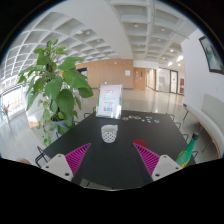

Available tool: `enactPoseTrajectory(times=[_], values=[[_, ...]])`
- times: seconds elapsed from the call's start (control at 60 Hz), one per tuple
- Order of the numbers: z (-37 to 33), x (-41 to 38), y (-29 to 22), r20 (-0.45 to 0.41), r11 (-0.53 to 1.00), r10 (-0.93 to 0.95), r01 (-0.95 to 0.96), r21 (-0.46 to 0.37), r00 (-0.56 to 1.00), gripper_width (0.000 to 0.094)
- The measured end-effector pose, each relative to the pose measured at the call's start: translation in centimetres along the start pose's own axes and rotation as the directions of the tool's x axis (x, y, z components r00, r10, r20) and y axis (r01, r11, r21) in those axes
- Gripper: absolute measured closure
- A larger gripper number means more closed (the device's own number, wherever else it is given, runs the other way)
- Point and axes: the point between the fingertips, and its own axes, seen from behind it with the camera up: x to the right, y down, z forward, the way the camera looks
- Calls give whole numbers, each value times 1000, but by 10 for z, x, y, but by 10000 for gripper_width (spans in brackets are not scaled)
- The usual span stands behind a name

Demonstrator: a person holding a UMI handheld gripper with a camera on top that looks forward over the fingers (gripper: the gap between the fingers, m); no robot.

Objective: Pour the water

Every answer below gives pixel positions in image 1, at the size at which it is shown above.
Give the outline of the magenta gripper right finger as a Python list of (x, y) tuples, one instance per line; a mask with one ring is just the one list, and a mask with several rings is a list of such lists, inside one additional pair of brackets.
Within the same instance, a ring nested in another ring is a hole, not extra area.
[(181, 167), (168, 155), (159, 156), (138, 144), (135, 144), (135, 148), (140, 154), (148, 173), (154, 181), (181, 170)]

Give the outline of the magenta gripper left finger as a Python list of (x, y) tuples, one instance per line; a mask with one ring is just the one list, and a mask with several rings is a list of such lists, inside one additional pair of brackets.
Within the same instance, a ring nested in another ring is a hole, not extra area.
[(42, 167), (42, 170), (71, 181), (89, 147), (90, 143), (87, 143), (66, 155), (57, 154)]

